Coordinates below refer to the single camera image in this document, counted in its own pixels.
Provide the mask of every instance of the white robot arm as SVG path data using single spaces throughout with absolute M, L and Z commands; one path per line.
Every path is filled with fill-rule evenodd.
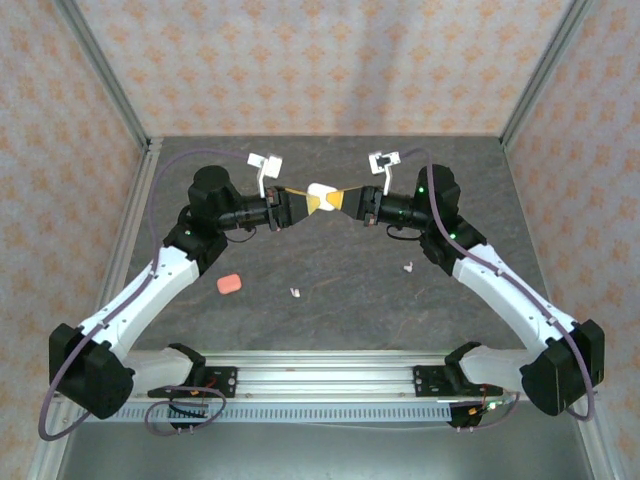
M 155 353 L 130 350 L 156 315 L 218 259 L 227 247 L 225 231 L 258 225 L 281 230 L 302 221 L 320 204 L 304 192 L 265 188 L 263 177 L 277 177 L 281 159 L 256 157 L 250 156 L 249 163 L 260 167 L 259 194 L 241 196 L 222 167 L 198 170 L 189 188 L 189 205 L 154 261 L 77 328 L 61 324 L 54 330 L 49 337 L 52 388 L 104 419 L 132 393 L 199 384 L 204 357 L 188 347 L 172 344 Z M 266 163 L 273 165 L 267 168 Z
M 424 167 L 413 196 L 391 193 L 391 166 L 418 151 L 371 154 L 372 173 L 387 174 L 384 188 L 335 191 L 327 195 L 328 203 L 367 227 L 387 224 L 391 238 L 399 239 L 389 234 L 391 227 L 419 231 L 409 240 L 419 241 L 429 261 L 477 293 L 518 335 L 524 350 L 469 342 L 448 355 L 445 373 L 454 390 L 487 384 L 523 391 L 540 410 L 558 415 L 602 382 L 604 332 L 592 320 L 580 324 L 554 307 L 504 263 L 458 214 L 460 187 L 450 169 Z
M 390 174 L 390 165 L 399 163 L 399 156 L 378 153 L 370 161 L 372 171 L 375 167 L 377 172 Z M 476 292 L 518 335 L 524 350 L 492 350 L 470 342 L 447 356 L 445 368 L 454 389 L 488 384 L 524 391 L 540 410 L 557 415 L 584 395 L 586 388 L 576 356 L 561 332 L 569 332 L 567 335 L 577 345 L 590 380 L 596 385 L 604 375 L 602 329 L 592 320 L 577 323 L 526 285 L 486 239 L 458 215 L 460 189 L 453 174 L 446 167 L 435 167 L 434 191 L 442 220 L 447 231 L 452 232 L 450 237 L 455 237 L 471 256 L 451 248 L 436 229 L 426 195 L 426 167 L 418 176 L 413 197 L 390 193 L 387 181 L 384 189 L 366 186 L 329 193 L 327 202 L 352 218 L 363 220 L 365 226 L 383 222 L 398 229 L 420 231 L 417 239 L 427 258 Z M 199 170 L 189 188 L 190 204 L 164 240 L 155 263 L 79 327 L 62 324 L 52 333 L 49 353 L 53 381 L 70 353 L 86 340 L 85 335 L 94 332 L 55 388 L 98 418 L 107 418 L 132 393 L 165 385 L 202 386 L 198 383 L 198 369 L 203 368 L 204 359 L 196 352 L 181 345 L 170 345 L 155 353 L 130 350 L 155 316 L 219 257 L 227 246 L 225 230 L 261 224 L 268 224 L 272 230 L 286 228 L 306 218 L 320 204 L 317 197 L 288 188 L 265 190 L 260 184 L 260 189 L 259 195 L 242 197 L 223 168 Z M 499 271 L 486 268 L 483 261 L 497 266 Z M 514 287 L 508 276 L 522 288 Z M 146 288 L 138 292 L 145 282 Z M 547 315 L 535 303 L 544 304 Z M 115 309 L 121 311 L 107 317 Z

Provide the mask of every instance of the orange eraser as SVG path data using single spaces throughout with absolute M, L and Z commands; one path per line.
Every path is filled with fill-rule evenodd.
M 240 275 L 237 273 L 218 279 L 218 291 L 223 295 L 237 292 L 241 288 L 242 280 L 240 280 Z

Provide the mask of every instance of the wall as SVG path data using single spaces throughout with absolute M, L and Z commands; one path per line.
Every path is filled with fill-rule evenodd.
M 498 135 L 571 1 L 78 3 L 150 135 Z
M 94 307 L 139 152 L 50 0 L 0 2 L 0 478 L 25 478 L 47 338 Z
M 640 472 L 640 3 L 592 7 L 508 156 L 553 300 L 604 326 L 600 393 Z

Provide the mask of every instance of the black cable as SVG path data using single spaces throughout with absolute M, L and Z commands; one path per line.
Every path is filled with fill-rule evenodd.
M 394 227 L 397 231 L 402 230 L 395 225 L 387 225 L 387 236 L 389 238 L 393 238 L 394 240 L 402 240 L 403 242 L 417 242 L 418 240 L 420 240 L 420 235 L 418 235 L 417 237 L 399 237 L 397 235 L 392 235 L 391 233 L 389 233 L 389 229 L 391 227 Z
M 224 236 L 227 237 L 227 241 L 229 241 L 231 243 L 244 243 L 244 242 L 248 242 L 249 240 L 251 240 L 253 237 L 256 236 L 256 233 L 258 233 L 258 229 L 256 227 L 251 227 L 251 230 L 247 230 L 247 231 L 248 232 L 253 232 L 253 233 L 251 233 L 251 235 L 249 235 L 247 238 L 245 238 L 243 240 L 234 240 L 233 238 L 229 238 L 226 233 L 224 234 Z
M 203 414 L 203 413 L 189 412 L 187 410 L 183 410 L 183 409 L 178 408 L 175 405 L 171 405 L 171 404 L 169 405 L 169 409 L 173 410 L 175 413 L 178 413 L 180 415 L 184 415 L 185 417 L 189 417 L 189 418 L 207 418 L 207 416 L 205 414 Z

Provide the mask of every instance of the gray table surface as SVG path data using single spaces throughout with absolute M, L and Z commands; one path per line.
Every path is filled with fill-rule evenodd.
M 529 284 L 544 292 L 502 148 L 489 137 L 206 137 L 166 138 L 158 170 L 176 153 L 209 147 L 284 158 L 278 185 L 306 190 L 312 182 L 347 188 L 383 182 L 369 170 L 368 153 L 428 148 L 452 168 L 462 195 L 460 213 Z M 392 190 L 412 193 L 425 161 L 395 167 Z M 257 191 L 256 170 L 243 160 L 194 155 L 159 184 L 155 218 L 162 238 L 187 204 L 187 189 L 202 166 L 229 170 L 243 194 Z M 152 256 L 146 215 L 131 260 L 131 280 Z M 244 232 L 230 235 L 242 237 Z M 413 262 L 412 273 L 403 265 Z M 216 280 L 238 273 L 243 288 L 222 296 Z M 300 289 L 294 298 L 289 289 Z M 364 228 L 340 212 L 319 211 L 278 233 L 267 227 L 231 244 L 216 264 L 180 293 L 139 339 L 136 348 L 181 342 L 212 350 L 446 351 L 477 340 L 495 348 L 520 341 L 473 292 L 445 275 L 415 242 L 394 241 L 382 226 Z

